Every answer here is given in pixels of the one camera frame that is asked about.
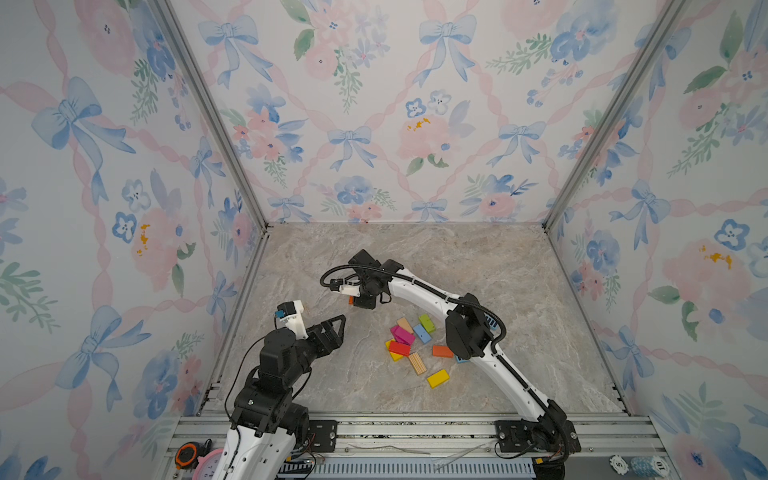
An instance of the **light blue block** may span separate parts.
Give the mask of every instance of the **light blue block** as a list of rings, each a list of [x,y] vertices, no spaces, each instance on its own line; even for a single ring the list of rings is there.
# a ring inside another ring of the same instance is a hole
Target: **light blue block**
[[[422,343],[427,343],[429,340],[432,339],[432,337],[429,336],[426,329],[421,323],[413,327],[413,332],[416,334],[417,337],[421,339]]]

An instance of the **marble floor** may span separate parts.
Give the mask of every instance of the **marble floor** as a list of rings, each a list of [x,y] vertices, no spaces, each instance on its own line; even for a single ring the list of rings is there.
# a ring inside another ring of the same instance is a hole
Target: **marble floor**
[[[394,299],[363,310],[320,286],[320,275],[347,263],[361,248],[382,263],[397,260],[444,290],[475,294],[505,321],[503,350],[566,412],[621,410],[611,377],[540,226],[331,223],[272,227],[221,380],[222,398],[206,409],[220,409],[243,354],[273,328],[275,306],[302,300],[307,326],[341,313],[347,317],[343,346],[314,362],[312,377],[296,399],[310,410],[514,411],[490,378],[471,363],[432,356],[433,344],[445,345],[445,330],[438,324],[430,343],[415,342],[426,374],[417,376],[407,359],[392,361],[384,346],[392,338],[389,328],[403,316],[415,324],[422,313],[411,303]],[[244,372],[258,363],[259,351],[251,350]],[[426,377],[440,369],[451,378],[431,389]],[[239,378],[230,404],[242,383]]]

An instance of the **black cable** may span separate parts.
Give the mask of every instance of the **black cable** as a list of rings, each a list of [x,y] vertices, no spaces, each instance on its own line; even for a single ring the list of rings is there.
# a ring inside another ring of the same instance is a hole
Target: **black cable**
[[[307,383],[307,382],[309,382],[309,380],[310,380],[310,377],[311,377],[311,376],[312,376],[312,367],[310,367],[310,374],[306,376],[306,380],[304,380],[304,384],[303,384],[303,385],[301,385],[301,388],[299,389],[299,391],[298,391],[298,392],[296,392],[296,393],[294,393],[294,394],[293,394],[293,396],[290,398],[291,400],[293,400],[293,399],[295,399],[297,396],[299,396],[299,394],[301,393],[301,391],[302,391],[302,390],[304,390],[304,387],[306,386],[306,383]]]

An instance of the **wooden block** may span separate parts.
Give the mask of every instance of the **wooden block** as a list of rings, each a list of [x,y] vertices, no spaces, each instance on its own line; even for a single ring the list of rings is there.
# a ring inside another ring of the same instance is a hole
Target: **wooden block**
[[[397,324],[400,325],[400,327],[402,329],[404,329],[406,332],[408,332],[411,335],[413,335],[413,328],[411,328],[411,324],[408,323],[408,320],[405,317],[403,317],[400,320],[398,320]]]
[[[385,344],[386,345],[386,349],[387,349],[388,352],[389,352],[389,344],[394,342],[394,341],[395,340],[390,340],[390,341],[388,341]],[[396,362],[402,358],[402,355],[398,355],[397,353],[389,352],[389,355],[392,357],[392,360],[395,360]]]
[[[392,332],[392,336],[395,337],[395,340],[397,340],[398,343],[413,345],[413,343],[416,340],[416,337],[406,332],[400,325],[392,327],[391,329],[389,329],[389,331]]]
[[[411,354],[411,346],[405,343],[392,342],[386,347],[390,352],[398,355],[408,356]]]
[[[418,353],[411,353],[408,356],[408,360],[411,361],[411,365],[413,365],[413,369],[416,371],[416,375],[421,375],[427,371],[427,367],[424,366],[422,357],[420,357]]]
[[[432,321],[429,319],[429,315],[426,313],[419,317],[419,322],[422,324],[422,326],[424,326],[424,330],[426,330],[427,333],[432,333],[436,330],[435,324],[432,323]]]
[[[448,376],[448,372],[443,369],[437,372],[435,375],[428,376],[427,382],[429,382],[429,386],[435,388],[436,386],[447,382],[450,378],[451,377]]]
[[[447,346],[434,345],[432,347],[432,356],[441,356],[441,357],[445,357],[446,359],[452,359],[453,352]]]
[[[427,331],[424,329],[424,326],[422,326],[421,324],[413,327],[413,332],[422,341],[422,343],[427,343],[429,340],[432,339],[432,337],[429,336]]]

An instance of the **enclosure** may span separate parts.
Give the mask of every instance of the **enclosure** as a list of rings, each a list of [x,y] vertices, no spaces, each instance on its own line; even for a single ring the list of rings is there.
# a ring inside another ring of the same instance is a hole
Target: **enclosure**
[[[310,418],[339,421],[310,478],[503,463],[493,422],[519,412],[475,365],[432,355],[443,325],[414,342],[417,375],[385,343],[422,310],[320,286],[361,249],[503,319],[500,347],[574,422],[566,478],[618,478],[612,455],[768,478],[767,15],[11,0],[0,478],[192,478],[177,449],[223,445],[227,394],[231,409],[291,300],[307,326],[346,316],[300,380]]]

